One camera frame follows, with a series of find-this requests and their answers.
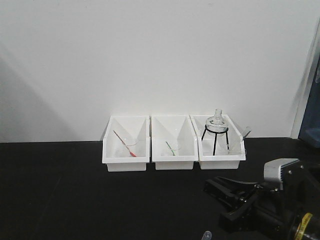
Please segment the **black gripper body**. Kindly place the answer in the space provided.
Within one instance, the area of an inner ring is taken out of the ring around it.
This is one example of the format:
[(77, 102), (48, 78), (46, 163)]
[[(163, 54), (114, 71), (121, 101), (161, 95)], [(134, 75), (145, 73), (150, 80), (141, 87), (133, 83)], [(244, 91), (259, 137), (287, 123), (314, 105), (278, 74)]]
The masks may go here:
[(258, 231), (273, 240), (320, 238), (320, 165), (299, 159), (283, 169), (283, 190), (258, 182), (246, 202), (221, 215), (230, 232)]

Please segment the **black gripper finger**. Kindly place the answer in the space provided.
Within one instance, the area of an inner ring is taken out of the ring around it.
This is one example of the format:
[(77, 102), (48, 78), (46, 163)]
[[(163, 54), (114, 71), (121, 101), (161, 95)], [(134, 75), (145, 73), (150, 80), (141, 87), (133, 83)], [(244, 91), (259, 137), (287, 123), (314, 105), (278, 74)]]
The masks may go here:
[(203, 191), (219, 200), (227, 208), (238, 208), (241, 204), (245, 203), (250, 196), (250, 190), (230, 191), (214, 179), (208, 179), (204, 182)]
[(234, 180), (234, 179), (230, 179), (222, 176), (216, 176), (214, 180), (218, 184), (229, 189), (230, 191), (249, 191), (253, 189), (256, 185), (259, 185), (258, 182), (240, 181), (240, 180)]

